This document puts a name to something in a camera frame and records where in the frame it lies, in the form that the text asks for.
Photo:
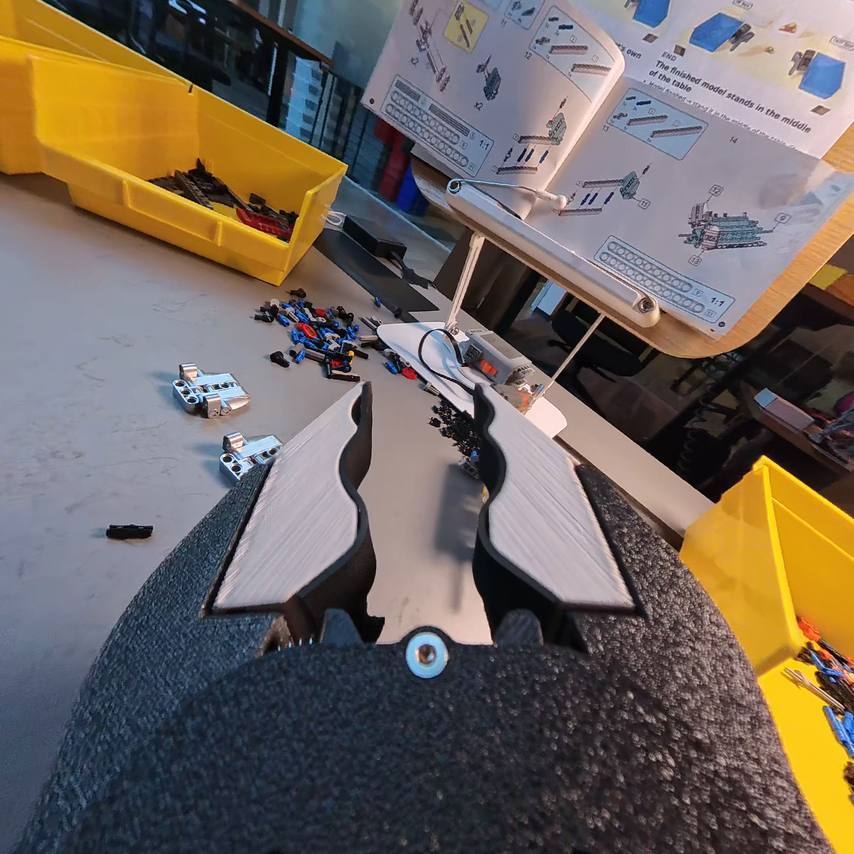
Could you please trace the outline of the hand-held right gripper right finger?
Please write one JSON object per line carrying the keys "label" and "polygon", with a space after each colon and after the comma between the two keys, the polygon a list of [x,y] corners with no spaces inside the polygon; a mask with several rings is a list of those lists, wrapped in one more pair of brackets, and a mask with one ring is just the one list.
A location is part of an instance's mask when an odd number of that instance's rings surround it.
{"label": "hand-held right gripper right finger", "polygon": [[584,644],[583,613],[635,615],[635,590],[571,457],[493,387],[474,393],[481,439],[472,573],[492,641]]}

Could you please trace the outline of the yellow bin with small pins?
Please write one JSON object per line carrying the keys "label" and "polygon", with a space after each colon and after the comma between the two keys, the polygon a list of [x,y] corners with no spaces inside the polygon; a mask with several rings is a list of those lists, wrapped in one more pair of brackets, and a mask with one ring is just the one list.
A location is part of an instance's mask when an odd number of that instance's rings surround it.
{"label": "yellow bin with small pins", "polygon": [[742,645],[794,776],[835,852],[852,852],[846,753],[822,701],[790,681],[806,638],[796,616],[852,658],[852,516],[768,458],[687,530],[680,553]]}

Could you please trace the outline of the pile of blue black pins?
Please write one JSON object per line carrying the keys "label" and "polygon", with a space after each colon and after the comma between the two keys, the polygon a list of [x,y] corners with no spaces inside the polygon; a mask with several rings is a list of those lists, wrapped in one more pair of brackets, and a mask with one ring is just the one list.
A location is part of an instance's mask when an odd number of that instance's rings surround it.
{"label": "pile of blue black pins", "polygon": [[835,740],[846,753],[842,777],[853,801],[853,662],[831,646],[819,629],[796,616],[798,629],[806,638],[795,661],[808,670],[784,668],[786,677],[822,701],[822,712]]}

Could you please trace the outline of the yellow bin with grey beams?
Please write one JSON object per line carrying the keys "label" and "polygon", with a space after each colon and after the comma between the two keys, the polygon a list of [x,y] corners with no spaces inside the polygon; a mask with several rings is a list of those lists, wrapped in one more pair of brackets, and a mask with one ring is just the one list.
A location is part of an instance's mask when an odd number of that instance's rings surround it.
{"label": "yellow bin with grey beams", "polygon": [[111,64],[147,75],[178,80],[178,75],[86,26],[46,2],[1,3],[1,171],[41,171],[34,131],[35,101],[28,56]]}

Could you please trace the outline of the black desk mat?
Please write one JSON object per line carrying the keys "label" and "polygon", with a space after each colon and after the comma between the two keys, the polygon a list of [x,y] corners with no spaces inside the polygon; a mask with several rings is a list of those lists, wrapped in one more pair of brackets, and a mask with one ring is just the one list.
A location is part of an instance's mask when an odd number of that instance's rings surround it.
{"label": "black desk mat", "polygon": [[438,310],[420,289],[411,286],[340,230],[323,229],[314,247],[347,273],[395,316]]}

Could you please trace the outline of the silver toy engine block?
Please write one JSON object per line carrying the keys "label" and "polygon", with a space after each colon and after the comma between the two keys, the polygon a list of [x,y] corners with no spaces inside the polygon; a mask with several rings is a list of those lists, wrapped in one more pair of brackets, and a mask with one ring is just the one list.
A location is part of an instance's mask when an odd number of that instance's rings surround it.
{"label": "silver toy engine block", "polygon": [[222,440],[219,470],[230,484],[238,483],[257,466],[269,464],[278,456],[283,443],[275,435],[246,438],[242,433],[227,434]]}
{"label": "silver toy engine block", "polygon": [[223,418],[250,404],[249,393],[232,374],[205,372],[195,364],[178,367],[172,390],[188,414],[205,419]]}

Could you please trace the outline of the grey battery box with motor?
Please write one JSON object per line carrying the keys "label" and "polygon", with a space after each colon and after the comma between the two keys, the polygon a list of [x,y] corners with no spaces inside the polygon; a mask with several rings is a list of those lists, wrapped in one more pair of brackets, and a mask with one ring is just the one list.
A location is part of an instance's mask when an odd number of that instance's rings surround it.
{"label": "grey battery box with motor", "polygon": [[460,350],[465,365],[495,385],[518,385],[534,371],[526,356],[492,331],[470,330]]}

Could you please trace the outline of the black office chair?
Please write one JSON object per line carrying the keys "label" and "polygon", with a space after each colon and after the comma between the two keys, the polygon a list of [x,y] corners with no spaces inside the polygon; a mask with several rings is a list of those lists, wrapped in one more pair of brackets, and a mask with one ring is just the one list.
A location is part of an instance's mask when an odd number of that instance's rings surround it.
{"label": "black office chair", "polygon": [[649,361],[601,336],[597,322],[587,326],[575,315],[563,311],[553,318],[551,326],[554,336],[548,340],[548,347],[573,355],[567,366],[555,371],[557,383],[596,412],[600,411],[597,404],[579,379],[583,369],[608,380],[631,378]]}

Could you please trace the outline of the small white box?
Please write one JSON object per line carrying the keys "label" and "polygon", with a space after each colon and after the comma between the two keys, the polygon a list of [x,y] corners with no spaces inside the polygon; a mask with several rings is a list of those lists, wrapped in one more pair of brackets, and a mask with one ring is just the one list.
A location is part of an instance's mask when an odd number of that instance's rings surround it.
{"label": "small white box", "polygon": [[753,400],[764,412],[795,431],[803,432],[815,423],[815,418],[808,412],[769,389],[758,391]]}

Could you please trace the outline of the white wooden book stand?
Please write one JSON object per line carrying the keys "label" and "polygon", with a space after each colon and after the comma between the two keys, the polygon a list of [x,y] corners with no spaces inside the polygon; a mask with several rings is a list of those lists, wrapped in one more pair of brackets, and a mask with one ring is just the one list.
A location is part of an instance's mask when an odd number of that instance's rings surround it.
{"label": "white wooden book stand", "polygon": [[852,171],[707,127],[673,158],[617,129],[579,144],[523,220],[499,188],[443,188],[473,233],[668,355],[757,335],[852,232]]}

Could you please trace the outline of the yellow bin with black beams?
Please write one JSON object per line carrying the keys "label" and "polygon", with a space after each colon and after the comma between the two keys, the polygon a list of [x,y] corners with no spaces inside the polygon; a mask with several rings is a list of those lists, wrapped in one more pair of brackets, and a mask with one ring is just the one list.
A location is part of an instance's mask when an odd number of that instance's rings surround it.
{"label": "yellow bin with black beams", "polygon": [[[272,285],[326,226],[347,165],[185,80],[27,57],[42,172],[74,204]],[[201,161],[240,197],[298,213],[288,242],[150,183]]]}

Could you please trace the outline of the pile of black red beams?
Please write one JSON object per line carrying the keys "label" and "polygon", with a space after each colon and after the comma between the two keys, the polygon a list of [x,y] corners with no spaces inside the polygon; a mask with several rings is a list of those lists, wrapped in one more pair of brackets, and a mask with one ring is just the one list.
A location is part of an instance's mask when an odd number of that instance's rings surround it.
{"label": "pile of black red beams", "polygon": [[289,243],[299,214],[270,207],[266,198],[250,193],[241,197],[232,187],[208,171],[200,159],[197,165],[185,172],[176,170],[161,177],[150,178],[149,183],[174,195],[193,201],[213,210],[225,208],[226,214],[239,223],[267,236]]}

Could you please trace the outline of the stack of red blue crates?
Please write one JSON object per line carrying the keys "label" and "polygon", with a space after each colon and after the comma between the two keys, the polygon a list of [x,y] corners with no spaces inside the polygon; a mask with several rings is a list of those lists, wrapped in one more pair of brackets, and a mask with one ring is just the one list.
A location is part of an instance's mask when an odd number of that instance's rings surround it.
{"label": "stack of red blue crates", "polygon": [[411,171],[413,142],[388,122],[378,119],[374,137],[383,145],[377,192],[403,214],[420,217],[429,207]]}

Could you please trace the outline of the wooden background table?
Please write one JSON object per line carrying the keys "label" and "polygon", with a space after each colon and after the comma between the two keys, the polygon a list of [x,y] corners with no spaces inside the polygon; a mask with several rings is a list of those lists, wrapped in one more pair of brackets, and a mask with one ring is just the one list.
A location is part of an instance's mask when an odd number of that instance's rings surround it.
{"label": "wooden background table", "polygon": [[314,61],[326,71],[332,70],[334,61],[301,38],[294,36],[291,31],[280,27],[274,21],[263,16],[260,10],[252,8],[249,3],[228,1],[228,4],[241,15],[247,16],[251,24],[260,31],[262,38],[271,42],[273,46],[268,75],[268,103],[265,121],[282,130],[284,128],[283,121],[286,121],[287,114],[283,110],[283,96],[289,59],[293,56],[298,59]]}

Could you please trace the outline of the printed instruction sheet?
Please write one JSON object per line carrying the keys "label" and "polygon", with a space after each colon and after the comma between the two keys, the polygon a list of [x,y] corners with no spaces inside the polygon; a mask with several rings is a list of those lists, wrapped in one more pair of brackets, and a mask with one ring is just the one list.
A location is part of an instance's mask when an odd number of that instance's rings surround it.
{"label": "printed instruction sheet", "polygon": [[626,74],[806,155],[852,123],[851,1],[582,1]]}

